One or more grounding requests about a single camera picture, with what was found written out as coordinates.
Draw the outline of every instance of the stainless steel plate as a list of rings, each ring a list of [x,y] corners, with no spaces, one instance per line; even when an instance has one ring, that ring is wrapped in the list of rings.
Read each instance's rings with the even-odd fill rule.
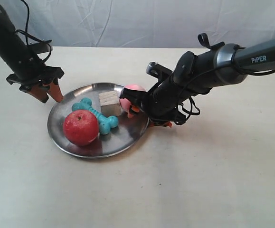
[[[90,84],[68,93],[62,102],[56,103],[48,116],[47,129],[57,147],[76,157],[94,159],[109,157],[133,146],[148,127],[149,119],[142,113],[128,119],[126,112],[122,110],[122,115],[118,116],[118,127],[112,129],[108,135],[99,135],[85,147],[72,144],[63,134],[64,119],[72,112],[74,103],[89,97],[93,102],[92,107],[100,112],[98,94],[115,90],[120,95],[122,89],[123,85],[113,83]]]

